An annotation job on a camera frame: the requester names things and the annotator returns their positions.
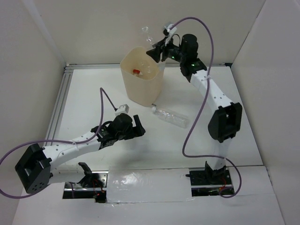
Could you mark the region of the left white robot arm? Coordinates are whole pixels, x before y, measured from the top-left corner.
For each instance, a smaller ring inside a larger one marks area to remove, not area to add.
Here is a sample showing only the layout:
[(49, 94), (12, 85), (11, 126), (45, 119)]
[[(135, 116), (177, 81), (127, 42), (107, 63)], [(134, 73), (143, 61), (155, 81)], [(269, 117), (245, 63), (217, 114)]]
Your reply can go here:
[(84, 162), (66, 165), (69, 160), (114, 145), (117, 141), (143, 136), (143, 128), (138, 115), (130, 117), (125, 113), (116, 116), (101, 126), (92, 128), (86, 134), (67, 143), (41, 147), (31, 144), (15, 170), (28, 194), (36, 194), (48, 185), (60, 182), (78, 183), (89, 187), (94, 182), (103, 186), (99, 175)]

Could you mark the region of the clear bottle white cap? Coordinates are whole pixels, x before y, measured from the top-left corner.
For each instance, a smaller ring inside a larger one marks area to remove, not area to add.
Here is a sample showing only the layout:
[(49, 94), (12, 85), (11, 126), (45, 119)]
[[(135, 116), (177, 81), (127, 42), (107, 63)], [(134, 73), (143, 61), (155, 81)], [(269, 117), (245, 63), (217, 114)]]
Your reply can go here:
[(156, 74), (155, 68), (147, 60), (141, 60), (139, 62), (139, 70), (143, 76), (154, 76)]

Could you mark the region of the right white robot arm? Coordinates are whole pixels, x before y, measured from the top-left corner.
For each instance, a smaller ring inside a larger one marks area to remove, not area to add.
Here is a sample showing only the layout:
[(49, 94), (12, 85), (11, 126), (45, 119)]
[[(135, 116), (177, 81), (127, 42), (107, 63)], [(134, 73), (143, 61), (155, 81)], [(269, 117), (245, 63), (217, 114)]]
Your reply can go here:
[(232, 139), (240, 130), (242, 105), (228, 98), (210, 77), (210, 68), (198, 58), (198, 42), (193, 34), (185, 34), (179, 45), (173, 43), (173, 37), (166, 35), (161, 41), (152, 44), (146, 53), (155, 62), (166, 59), (180, 64), (183, 76), (203, 95), (203, 105), (208, 105), (212, 117), (208, 123), (208, 133), (214, 143), (215, 152), (205, 163), (205, 180), (214, 184), (220, 180), (226, 170), (226, 157)]

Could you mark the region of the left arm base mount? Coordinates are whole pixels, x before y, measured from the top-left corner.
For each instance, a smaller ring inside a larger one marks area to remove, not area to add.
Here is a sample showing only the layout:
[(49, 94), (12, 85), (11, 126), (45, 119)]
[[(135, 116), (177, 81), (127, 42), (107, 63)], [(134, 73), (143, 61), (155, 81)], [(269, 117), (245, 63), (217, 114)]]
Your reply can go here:
[(65, 182), (62, 199), (90, 199), (96, 203), (107, 203), (108, 171), (93, 171), (94, 179), (87, 185)]

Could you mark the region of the clear bottle blue cap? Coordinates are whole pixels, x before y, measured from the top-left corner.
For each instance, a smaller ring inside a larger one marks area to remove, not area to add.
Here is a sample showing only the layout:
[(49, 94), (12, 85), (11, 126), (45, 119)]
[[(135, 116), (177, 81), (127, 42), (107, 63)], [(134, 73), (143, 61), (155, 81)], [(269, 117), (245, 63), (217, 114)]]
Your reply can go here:
[(141, 28), (141, 36), (147, 46), (152, 47), (155, 44), (155, 40), (148, 26)]

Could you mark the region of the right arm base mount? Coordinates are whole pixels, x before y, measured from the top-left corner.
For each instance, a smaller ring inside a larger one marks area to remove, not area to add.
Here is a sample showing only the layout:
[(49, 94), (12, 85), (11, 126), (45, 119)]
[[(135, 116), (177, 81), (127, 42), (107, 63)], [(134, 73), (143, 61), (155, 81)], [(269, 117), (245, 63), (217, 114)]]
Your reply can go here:
[(230, 196), (235, 193), (230, 172), (225, 170), (225, 174), (208, 180), (204, 169), (190, 170), (185, 175), (191, 184), (191, 193), (193, 197), (217, 196), (221, 191), (222, 195)]

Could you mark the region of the red-capped labelled small bottle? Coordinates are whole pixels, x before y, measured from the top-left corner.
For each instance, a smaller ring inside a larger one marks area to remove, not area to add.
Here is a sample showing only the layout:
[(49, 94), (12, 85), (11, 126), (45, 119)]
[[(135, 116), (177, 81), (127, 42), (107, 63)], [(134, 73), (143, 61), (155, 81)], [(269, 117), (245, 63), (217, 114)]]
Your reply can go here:
[(132, 74), (136, 77), (139, 77), (141, 75), (141, 71), (138, 69), (133, 69)]

